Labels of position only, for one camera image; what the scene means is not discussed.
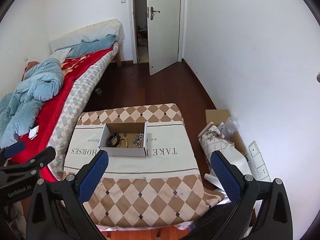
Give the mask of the white cardboard jewelry box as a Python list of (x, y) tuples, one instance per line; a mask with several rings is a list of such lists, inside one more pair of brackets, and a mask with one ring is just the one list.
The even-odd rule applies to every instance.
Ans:
[[(145, 122), (124, 122), (104, 124), (101, 135), (99, 149), (106, 151), (112, 157), (147, 157), (147, 125)], [(107, 140), (111, 134), (120, 134), (120, 144), (118, 147), (108, 147)], [(137, 148), (132, 140), (139, 133), (144, 133), (143, 145)]]

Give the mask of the red blanket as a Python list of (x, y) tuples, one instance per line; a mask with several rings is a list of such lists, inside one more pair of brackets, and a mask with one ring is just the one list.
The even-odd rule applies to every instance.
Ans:
[(61, 179), (66, 149), (75, 124), (96, 84), (118, 51), (119, 46), (115, 43), (109, 49), (65, 59), (61, 67), (65, 75), (63, 87), (40, 110), (35, 120), (35, 125), (39, 125), (37, 136), (32, 140), (27, 134), (20, 137), (25, 142), (25, 150), (13, 158), (14, 162), (24, 163), (46, 147), (52, 146), (56, 157), (48, 167), (41, 169), (41, 176), (49, 182)]

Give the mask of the white paper piece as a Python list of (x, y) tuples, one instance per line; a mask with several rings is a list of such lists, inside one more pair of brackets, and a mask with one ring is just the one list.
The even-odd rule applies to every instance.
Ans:
[(32, 129), (29, 131), (28, 138), (29, 138), (30, 140), (32, 140), (34, 137), (37, 136), (38, 131), (39, 131), (39, 125), (35, 126), (34, 128), (32, 128)]

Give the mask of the white power strip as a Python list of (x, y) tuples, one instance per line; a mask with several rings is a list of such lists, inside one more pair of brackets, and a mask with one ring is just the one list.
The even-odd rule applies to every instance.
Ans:
[(263, 160), (262, 154), (259, 150), (257, 143), (255, 141), (253, 141), (249, 145), (248, 149), (249, 149), (249, 152), (252, 156), (253, 164), (254, 164), (255, 169), (257, 171), (258, 178), (261, 181), (271, 182), (269, 173), (267, 171), (267, 167), (265, 165), (265, 162)]

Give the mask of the light blue duvet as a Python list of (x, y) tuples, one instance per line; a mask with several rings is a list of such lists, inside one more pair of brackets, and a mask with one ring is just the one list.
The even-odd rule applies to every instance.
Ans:
[[(115, 41), (116, 36), (113, 34), (92, 42), (81, 41), (65, 48), (65, 59), (109, 49)], [(51, 56), (43, 62), (32, 62), (15, 90), (1, 99), (2, 148), (16, 143), (20, 137), (29, 133), (44, 104), (59, 93), (65, 81), (61, 68), (65, 59), (60, 61)]]

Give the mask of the black smart band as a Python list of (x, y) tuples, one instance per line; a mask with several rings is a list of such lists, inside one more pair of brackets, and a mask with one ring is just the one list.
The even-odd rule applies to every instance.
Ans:
[(108, 147), (118, 147), (120, 144), (121, 138), (120, 134), (118, 132), (113, 133), (110, 135), (110, 137), (107, 140)]

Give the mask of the bed with plaid mattress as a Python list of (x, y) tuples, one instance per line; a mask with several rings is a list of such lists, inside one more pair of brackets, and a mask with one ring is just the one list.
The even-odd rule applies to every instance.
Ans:
[(50, 41), (50, 57), (27, 70), (1, 99), (1, 147), (24, 143), (13, 162), (26, 163), (51, 146), (55, 159), (41, 175), (48, 181), (62, 178), (76, 122), (123, 37), (123, 26), (112, 19)]

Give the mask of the clear plastic wrap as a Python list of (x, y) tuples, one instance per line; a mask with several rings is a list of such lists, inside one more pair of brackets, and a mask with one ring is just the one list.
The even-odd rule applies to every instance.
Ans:
[(231, 116), (228, 117), (222, 128), (222, 133), (224, 135), (224, 138), (231, 139), (233, 134), (238, 131), (239, 127), (240, 127), (240, 124), (238, 123), (237, 119)]

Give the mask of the diamond pattern table cloth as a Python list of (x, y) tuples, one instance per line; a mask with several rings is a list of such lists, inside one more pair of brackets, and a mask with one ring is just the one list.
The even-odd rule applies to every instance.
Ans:
[(176, 104), (82, 113), (63, 174), (77, 173), (98, 153), (104, 124), (145, 122), (147, 157), (108, 158), (108, 167), (84, 207), (101, 231), (159, 228), (191, 222), (224, 199), (203, 186)]

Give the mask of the flat cardboard piece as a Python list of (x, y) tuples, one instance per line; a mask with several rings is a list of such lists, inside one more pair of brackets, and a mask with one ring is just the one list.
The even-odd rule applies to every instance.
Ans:
[(213, 123), (221, 132), (225, 140), (233, 143), (235, 148), (244, 156), (247, 155), (244, 143), (238, 132), (239, 123), (236, 118), (231, 117), (227, 109), (207, 109), (205, 110), (207, 124)]

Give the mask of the white pillow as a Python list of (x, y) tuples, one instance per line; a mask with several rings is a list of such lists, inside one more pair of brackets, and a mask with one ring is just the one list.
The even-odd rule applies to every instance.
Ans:
[(109, 34), (116, 35), (116, 41), (119, 42), (120, 45), (123, 44), (123, 39), (125, 38), (123, 25), (117, 19), (112, 19), (67, 33), (50, 41), (49, 46), (51, 52), (54, 53), (61, 48), (79, 44), (81, 41), (92, 42), (94, 40), (100, 40)]

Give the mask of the white door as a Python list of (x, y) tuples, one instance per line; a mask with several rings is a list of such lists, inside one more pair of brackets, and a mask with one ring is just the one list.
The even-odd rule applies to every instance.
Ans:
[(178, 59), (180, 0), (147, 0), (150, 75)]

